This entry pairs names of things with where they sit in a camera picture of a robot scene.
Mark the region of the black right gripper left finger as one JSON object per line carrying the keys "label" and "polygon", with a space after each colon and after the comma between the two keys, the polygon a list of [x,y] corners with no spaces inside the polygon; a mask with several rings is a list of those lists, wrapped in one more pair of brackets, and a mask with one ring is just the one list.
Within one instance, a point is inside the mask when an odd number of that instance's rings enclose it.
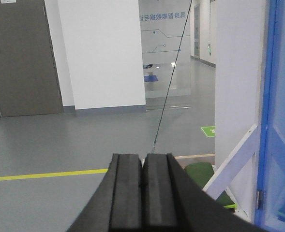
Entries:
{"label": "black right gripper left finger", "polygon": [[113,154],[100,185],[68,231],[142,231],[141,169],[137,154]]}

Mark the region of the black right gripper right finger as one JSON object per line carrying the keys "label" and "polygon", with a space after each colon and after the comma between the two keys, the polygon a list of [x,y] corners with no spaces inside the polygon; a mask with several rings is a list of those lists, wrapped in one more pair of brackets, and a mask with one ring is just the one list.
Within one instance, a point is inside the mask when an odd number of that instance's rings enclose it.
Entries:
{"label": "black right gripper right finger", "polygon": [[143,166],[145,232],[261,232],[206,194],[172,154],[148,154]]}

